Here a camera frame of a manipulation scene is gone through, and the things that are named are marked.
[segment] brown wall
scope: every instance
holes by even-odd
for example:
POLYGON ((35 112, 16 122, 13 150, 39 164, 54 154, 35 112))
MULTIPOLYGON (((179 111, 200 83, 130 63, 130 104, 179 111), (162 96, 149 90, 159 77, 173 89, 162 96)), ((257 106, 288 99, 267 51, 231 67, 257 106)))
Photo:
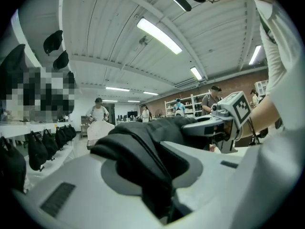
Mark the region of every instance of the brown wall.
MULTIPOLYGON (((225 81, 215 83, 222 89, 222 97, 228 96, 230 93, 244 91, 245 95, 248 98, 248 101, 251 101, 250 92, 251 89, 254 88, 254 83, 259 81, 264 81, 268 79, 268 71, 258 71, 251 74, 245 74, 241 76, 237 76, 235 78, 231 78, 225 81)), ((199 88, 194 88, 185 92, 180 92, 177 94, 173 94, 155 101, 151 101, 146 103, 148 109, 151 111, 152 115, 163 114, 165 115, 165 106, 164 101, 169 102, 176 98, 185 98, 189 97, 191 94, 199 95, 203 93, 207 93, 213 84, 207 84, 201 86, 199 88)))

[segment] black bag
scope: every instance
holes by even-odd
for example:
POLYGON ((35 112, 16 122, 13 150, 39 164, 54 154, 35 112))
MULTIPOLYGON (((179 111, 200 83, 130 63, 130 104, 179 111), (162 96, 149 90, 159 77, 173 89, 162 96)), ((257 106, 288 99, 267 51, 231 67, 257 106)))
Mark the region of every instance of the black bag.
POLYGON ((23 192, 27 171, 25 159, 4 137, 0 138, 0 171, 0 176, 3 176, 9 187, 23 192))
POLYGON ((46 163, 48 151, 42 141, 32 131, 28 134, 29 139, 29 164, 33 170, 40 170, 41 165, 46 163))
POLYGON ((53 69, 60 70, 66 67, 69 63, 69 56, 66 51, 64 51, 59 57, 53 62, 53 69))
POLYGON ((69 125, 69 128, 71 129, 71 132, 73 134, 73 138, 76 137, 76 131, 75 128, 72 125, 69 125))
POLYGON ((64 127, 62 128, 62 130, 63 130, 63 132, 64 132, 65 135, 66 135, 66 138, 67 138, 66 141, 67 141, 67 142, 72 141, 72 139, 73 139, 73 133, 71 132, 70 128, 64 126, 64 127))
POLYGON ((5 100, 6 95, 12 94, 23 83, 23 73, 27 70, 24 54, 25 44, 15 47, 0 65, 0 99, 5 100))
POLYGON ((47 129, 43 131, 42 143, 48 151, 48 160, 53 160, 52 157, 56 154, 58 146, 47 129))
POLYGON ((58 150, 62 149, 62 147, 67 143, 66 135, 62 130, 59 129, 59 127, 56 128, 55 141, 57 143, 58 150))
POLYGON ((43 43, 43 49, 47 55, 52 51, 58 50, 62 42, 62 31, 56 31, 49 36, 43 43))

